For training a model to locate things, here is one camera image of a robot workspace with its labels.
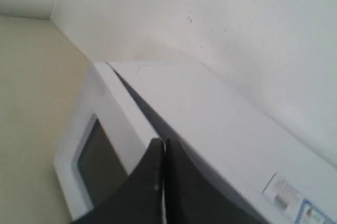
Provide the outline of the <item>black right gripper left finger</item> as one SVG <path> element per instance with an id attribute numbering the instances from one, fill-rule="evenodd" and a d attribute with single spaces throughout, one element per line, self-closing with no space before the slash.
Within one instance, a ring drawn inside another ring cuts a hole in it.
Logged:
<path id="1" fill-rule="evenodd" d="M 165 143 L 153 138 L 116 192 L 72 223 L 163 223 Z"/>

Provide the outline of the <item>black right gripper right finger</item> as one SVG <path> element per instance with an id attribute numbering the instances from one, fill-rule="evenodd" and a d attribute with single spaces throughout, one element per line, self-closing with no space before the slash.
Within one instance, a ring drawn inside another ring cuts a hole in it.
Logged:
<path id="1" fill-rule="evenodd" d="M 202 174 L 179 140 L 165 142 L 167 223 L 267 223 L 239 194 L 222 194 Z"/>

